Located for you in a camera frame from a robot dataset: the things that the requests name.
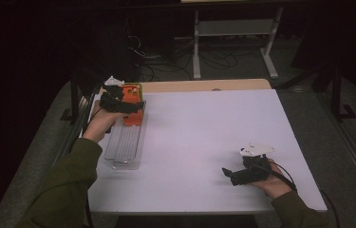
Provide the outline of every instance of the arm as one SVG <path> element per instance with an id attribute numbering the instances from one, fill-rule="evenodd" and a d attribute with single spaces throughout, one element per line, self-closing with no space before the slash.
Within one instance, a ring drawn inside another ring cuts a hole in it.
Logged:
<path id="1" fill-rule="evenodd" d="M 83 227 L 86 191 L 97 178 L 96 167 L 102 153 L 98 142 L 117 118 L 125 116 L 100 110 L 98 103 L 93 113 L 96 115 L 83 136 L 53 166 L 16 227 Z"/>
<path id="2" fill-rule="evenodd" d="M 282 174 L 273 163 L 272 170 Z M 266 180 L 254 182 L 252 185 L 260 188 L 272 198 L 272 206 L 280 217 L 283 228 L 330 227 L 325 217 L 308 208 L 298 194 L 277 177 L 270 175 Z"/>

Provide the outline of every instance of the background table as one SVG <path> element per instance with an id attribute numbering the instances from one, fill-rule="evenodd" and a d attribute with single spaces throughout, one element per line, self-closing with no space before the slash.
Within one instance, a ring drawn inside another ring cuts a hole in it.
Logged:
<path id="1" fill-rule="evenodd" d="M 252 83 L 263 86 L 204 91 L 227 89 L 229 83 L 234 87 Z M 167 84 L 172 88 L 185 85 L 181 87 L 185 92 L 166 92 Z M 188 88 L 196 84 L 204 85 L 199 89 L 203 91 Z M 221 170 L 243 169 L 239 149 L 250 142 L 275 146 L 276 152 L 269 157 L 290 172 L 306 204 L 318 211 L 327 210 L 276 92 L 268 89 L 268 84 L 258 80 L 153 83 L 143 84 L 143 91 L 148 122 L 141 167 L 133 171 L 114 170 L 102 154 L 98 179 L 88 193 L 93 212 L 117 215 L 270 212 L 273 210 L 270 199 L 262 191 L 249 185 L 232 186 Z M 108 140 L 106 136 L 100 146 L 105 147 Z"/>

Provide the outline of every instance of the white desk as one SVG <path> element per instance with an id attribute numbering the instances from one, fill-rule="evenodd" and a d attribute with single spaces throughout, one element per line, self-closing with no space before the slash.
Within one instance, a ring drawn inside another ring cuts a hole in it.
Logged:
<path id="1" fill-rule="evenodd" d="M 93 212 L 116 215 L 256 214 L 272 211 L 252 186 L 232 186 L 221 171 L 243 169 L 249 142 L 276 147 L 307 206 L 327 207 L 275 90 L 145 93 L 148 122 L 139 170 L 114 170 L 100 157 L 89 190 Z M 106 145 L 104 138 L 100 145 Z"/>

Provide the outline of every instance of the olive green jacket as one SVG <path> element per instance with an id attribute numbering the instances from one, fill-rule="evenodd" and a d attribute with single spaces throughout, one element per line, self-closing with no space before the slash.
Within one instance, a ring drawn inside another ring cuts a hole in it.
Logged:
<path id="1" fill-rule="evenodd" d="M 78 139 L 50 171 L 43 189 L 16 227 L 82 228 L 86 192 L 97 178 L 101 153 L 96 143 Z M 295 192 L 273 200 L 272 206 L 283 227 L 329 227 L 327 220 L 309 209 Z"/>

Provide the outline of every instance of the orange object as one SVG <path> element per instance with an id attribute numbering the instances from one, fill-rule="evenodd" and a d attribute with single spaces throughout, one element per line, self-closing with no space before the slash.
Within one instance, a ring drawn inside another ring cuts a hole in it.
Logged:
<path id="1" fill-rule="evenodd" d="M 126 103 L 139 103 L 142 101 L 141 84 L 125 84 L 123 88 L 123 102 Z M 139 110 L 137 113 L 131 113 L 128 117 L 125 117 L 125 125 L 141 125 L 143 110 Z"/>

